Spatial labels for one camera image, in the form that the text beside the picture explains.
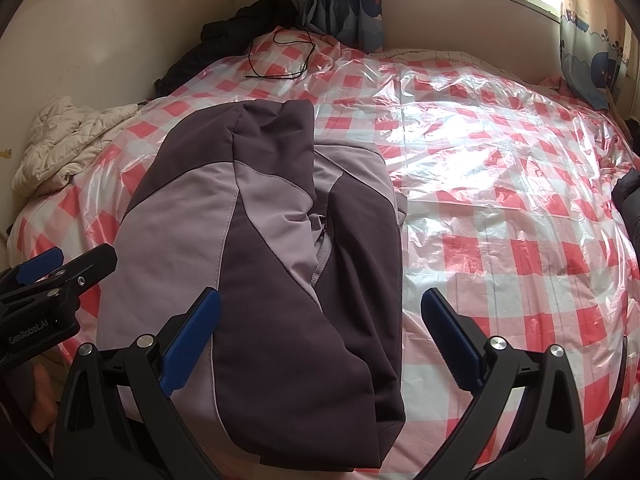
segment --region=light purple fabric panel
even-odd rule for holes
[[[260,173],[243,162],[235,162],[235,168],[249,220],[287,272],[320,306],[311,287],[318,265],[307,216],[313,205],[311,197],[288,180]]]
[[[396,197],[391,179],[386,172],[384,159],[375,145],[356,142],[348,145],[346,142],[333,141],[331,144],[325,144],[318,142],[318,140],[316,139],[314,146],[317,154],[324,156],[353,178],[375,189],[386,197],[394,208],[396,207]]]
[[[114,242],[126,272],[116,268],[102,282],[98,348],[121,348],[142,333],[156,334],[171,316],[186,312],[203,288],[218,288],[237,196],[233,164],[217,162],[188,171],[129,212]],[[240,452],[218,416],[210,343],[172,400],[204,448]],[[128,414],[136,414],[131,396],[123,396],[123,403]]]

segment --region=metal bolt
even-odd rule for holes
[[[556,357],[562,357],[564,355],[564,348],[560,345],[551,345],[551,353]]]
[[[92,350],[94,349],[94,346],[91,343],[84,343],[79,349],[78,349],[78,353],[80,355],[89,355]]]
[[[501,337],[492,337],[489,344],[496,350],[504,350],[507,348],[507,342]]]
[[[149,348],[153,343],[154,343],[154,337],[149,334],[141,335],[136,341],[136,344],[140,348]]]

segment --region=red and white checkered tablecloth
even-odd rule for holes
[[[283,32],[279,41],[304,40]],[[588,462],[607,452],[640,400],[640,272],[611,202],[615,181],[634,164],[606,115],[551,89],[528,87],[457,52],[365,56],[328,37],[295,80],[245,78],[245,57],[214,63],[171,97],[148,104],[73,183],[30,203],[9,243],[16,264],[57,245],[67,259],[112,242],[131,194],[165,135],[194,110],[245,100],[309,99],[316,135],[375,142],[394,185],[409,199],[402,231],[407,422],[380,470],[334,476],[412,478],[455,427],[470,396],[460,392],[419,314],[437,286],[487,335],[516,348],[567,351],[580,392]],[[304,44],[255,41],[259,73],[296,72]],[[94,340],[100,290],[82,297],[81,332],[62,345],[71,359]],[[614,389],[623,335],[628,360],[614,431],[595,430]],[[494,458],[518,405],[514,394],[481,462]],[[283,472],[209,450],[242,480]]]

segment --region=bed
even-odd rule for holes
[[[278,42],[287,41],[303,42],[306,35],[278,35]],[[610,116],[553,85],[528,86],[464,53],[366,56],[333,38],[314,36],[314,42],[300,78],[246,78],[248,59],[226,58],[147,104],[71,185],[20,213],[8,241],[11,264],[52,246],[68,260],[112,242],[164,137],[193,111],[246,99],[309,99],[316,136],[374,142],[409,202],[402,230],[407,422],[380,470],[347,475],[412,478],[470,402],[420,319],[420,297],[432,286],[487,335],[504,336],[516,348],[543,351],[555,342],[566,349],[593,468],[640,401],[640,271],[611,201],[616,180],[638,162],[622,132]],[[294,73],[308,49],[276,44],[268,34],[254,42],[252,63],[264,75]],[[81,331],[61,346],[68,360],[79,344],[95,340],[99,287],[81,300]],[[620,412],[614,429],[596,437],[624,336]],[[497,456],[518,401],[515,391],[481,462]],[[207,451],[232,478],[283,473]]]

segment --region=patterned curtain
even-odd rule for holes
[[[613,0],[562,0],[560,59],[571,90],[596,110],[609,108],[607,89],[617,97],[630,45],[622,12]]]
[[[382,0],[308,0],[302,21],[364,52],[382,50]]]

